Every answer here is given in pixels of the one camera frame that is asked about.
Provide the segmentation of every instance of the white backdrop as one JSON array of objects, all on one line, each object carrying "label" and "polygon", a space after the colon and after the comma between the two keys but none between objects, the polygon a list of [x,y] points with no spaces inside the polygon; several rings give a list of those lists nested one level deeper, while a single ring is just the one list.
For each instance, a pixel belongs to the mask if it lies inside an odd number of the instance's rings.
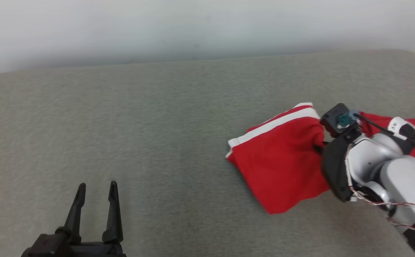
[{"label": "white backdrop", "polygon": [[415,0],[0,0],[0,72],[372,48],[415,52]]}]

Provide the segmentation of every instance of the gray carpet surface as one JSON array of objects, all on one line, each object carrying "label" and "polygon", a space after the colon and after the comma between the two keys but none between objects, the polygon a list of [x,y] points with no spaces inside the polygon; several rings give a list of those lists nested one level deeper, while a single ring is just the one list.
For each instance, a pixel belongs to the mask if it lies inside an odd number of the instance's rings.
[{"label": "gray carpet surface", "polygon": [[415,54],[338,52],[0,75],[0,256],[62,226],[100,241],[118,183],[130,256],[413,256],[377,208],[331,192],[268,215],[227,140],[300,102],[415,117]]}]

